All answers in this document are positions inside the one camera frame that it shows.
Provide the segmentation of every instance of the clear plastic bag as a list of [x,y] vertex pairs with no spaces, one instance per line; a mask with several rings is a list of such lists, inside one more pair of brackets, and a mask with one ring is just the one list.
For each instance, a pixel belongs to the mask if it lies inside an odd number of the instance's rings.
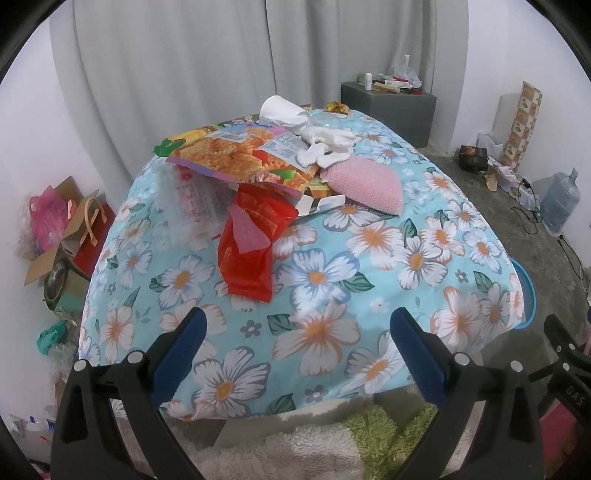
[[420,88],[423,85],[421,79],[419,79],[417,72],[408,66],[408,56],[405,55],[399,59],[392,70],[392,75],[398,78],[407,79],[410,86],[413,88]]
[[165,211],[173,244],[222,233],[235,192],[221,180],[164,163],[157,170],[158,204]]
[[25,260],[35,260],[41,255],[41,249],[37,239],[31,230],[31,212],[29,211],[30,195],[27,195],[21,202],[17,212],[18,240],[14,249],[14,255]]

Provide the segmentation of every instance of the small black box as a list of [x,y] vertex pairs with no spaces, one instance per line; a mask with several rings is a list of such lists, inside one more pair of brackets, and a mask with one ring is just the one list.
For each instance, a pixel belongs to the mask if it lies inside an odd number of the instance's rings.
[[488,169],[486,148],[462,145],[460,147],[459,160],[460,168],[465,171],[484,171]]

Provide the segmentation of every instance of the pink plastic bag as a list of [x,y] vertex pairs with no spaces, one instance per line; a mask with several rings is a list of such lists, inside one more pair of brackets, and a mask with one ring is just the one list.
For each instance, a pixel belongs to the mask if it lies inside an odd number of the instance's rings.
[[47,187],[39,197],[29,200],[31,232],[39,247],[46,252],[61,241],[68,224],[68,204],[53,188]]

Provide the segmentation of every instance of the white cloth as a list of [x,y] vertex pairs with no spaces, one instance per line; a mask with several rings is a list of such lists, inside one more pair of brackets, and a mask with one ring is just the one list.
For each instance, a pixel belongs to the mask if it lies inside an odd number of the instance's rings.
[[[289,434],[276,433],[229,449],[211,447],[201,451],[183,430],[169,426],[207,480],[362,480],[365,474],[350,430],[339,423],[301,426]],[[128,424],[122,435],[136,468],[151,475]]]
[[303,140],[310,144],[307,151],[299,151],[298,162],[309,167],[318,164],[321,168],[347,160],[353,154],[353,146],[359,141],[357,135],[349,130],[306,126],[301,131]]

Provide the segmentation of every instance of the bed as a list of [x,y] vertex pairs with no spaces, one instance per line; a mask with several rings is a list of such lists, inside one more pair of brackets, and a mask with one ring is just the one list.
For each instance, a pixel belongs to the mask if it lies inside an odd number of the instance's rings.
[[511,260],[454,182],[375,119],[352,111],[343,123],[363,139],[357,155],[398,173],[401,216],[347,203],[296,220],[274,245],[274,295],[266,304],[228,294],[217,240],[182,235],[160,194],[161,177],[179,167],[154,157],[92,276],[80,357],[112,364],[145,351],[199,306],[207,338],[161,411],[235,419],[412,383],[389,337],[397,307],[453,352],[478,352],[523,322]]

